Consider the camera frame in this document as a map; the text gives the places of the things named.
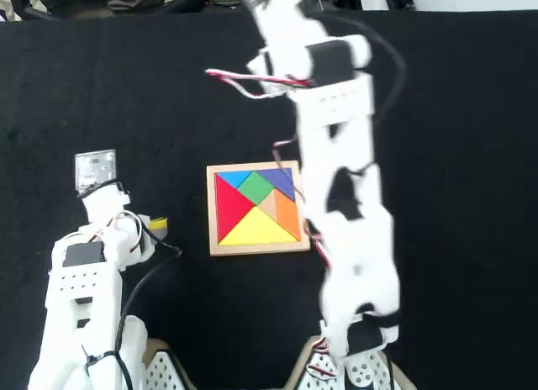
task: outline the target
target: white robotic arm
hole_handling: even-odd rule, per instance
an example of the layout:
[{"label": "white robotic arm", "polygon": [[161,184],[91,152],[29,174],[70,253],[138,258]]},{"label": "white robotic arm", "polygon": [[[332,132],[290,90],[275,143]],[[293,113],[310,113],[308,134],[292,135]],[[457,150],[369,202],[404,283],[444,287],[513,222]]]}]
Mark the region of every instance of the white robotic arm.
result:
[{"label": "white robotic arm", "polygon": [[[110,355],[99,360],[99,356],[117,348],[122,298],[119,271],[154,253],[154,243],[142,229],[150,219],[124,209],[130,198],[115,181],[113,151],[82,154],[76,164],[77,188],[90,224],[55,243],[43,342],[28,388],[126,388],[120,370],[123,363],[134,386],[130,388],[138,389],[145,379],[142,355],[147,341],[140,319],[125,319],[118,358]],[[103,169],[109,173],[100,177]],[[93,176],[89,183],[84,182],[86,174]]]},{"label": "white robotic arm", "polygon": [[[362,69],[370,45],[362,35],[329,37],[303,15],[301,1],[245,0],[266,41],[248,67],[268,97],[287,94],[296,104],[304,213],[328,262],[321,331],[331,356],[342,361],[398,338],[393,219],[382,205],[373,155],[372,76]],[[310,84],[272,83],[268,76]],[[334,197],[342,186],[350,189]]]}]

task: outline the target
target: black cloth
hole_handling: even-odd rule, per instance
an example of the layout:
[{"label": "black cloth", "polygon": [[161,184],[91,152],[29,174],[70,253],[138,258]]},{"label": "black cloth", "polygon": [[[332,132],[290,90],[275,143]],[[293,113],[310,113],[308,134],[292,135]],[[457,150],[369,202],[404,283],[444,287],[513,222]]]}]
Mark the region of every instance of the black cloth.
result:
[{"label": "black cloth", "polygon": [[[420,388],[531,384],[538,293],[538,13],[348,14],[390,40],[408,84],[376,128],[394,217],[396,362]],[[320,16],[333,35],[359,33]],[[200,388],[284,384],[319,332],[314,251],[211,258],[205,166],[270,161],[286,98],[250,101],[203,74],[245,71],[247,13],[0,24],[0,376],[25,388],[45,321],[50,250],[85,224],[77,152],[116,148],[133,209],[168,216],[178,264],[135,302]],[[373,46],[377,101],[394,78]],[[283,151],[287,159],[298,150]],[[129,293],[147,264],[124,273]]]}]

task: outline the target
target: red wire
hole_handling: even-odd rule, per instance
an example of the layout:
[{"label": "red wire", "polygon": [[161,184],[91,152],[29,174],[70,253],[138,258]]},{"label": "red wire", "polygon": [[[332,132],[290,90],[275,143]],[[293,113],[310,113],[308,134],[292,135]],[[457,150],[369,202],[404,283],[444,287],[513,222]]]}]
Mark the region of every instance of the red wire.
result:
[{"label": "red wire", "polygon": [[234,74],[234,73],[213,71],[213,70],[206,70],[205,73],[209,76],[217,77],[220,80],[228,78],[228,79],[235,79],[235,80],[281,83],[284,85],[302,86],[302,87],[307,87],[307,86],[312,85],[311,81],[285,79],[285,78],[276,77],[276,76],[241,75],[241,74]]},{"label": "red wire", "polygon": [[316,365],[307,365],[306,366],[307,369],[310,368],[310,369],[313,369],[319,373],[321,373],[322,375],[326,375],[328,377],[336,377],[336,375],[333,373],[333,372],[329,372],[329,371],[326,371],[325,369],[319,367],[319,366],[316,366]]},{"label": "red wire", "polygon": [[312,349],[318,348],[320,345],[322,345],[325,342],[325,340],[327,340],[325,337],[321,337],[319,340],[317,340],[316,342],[312,344]]}]

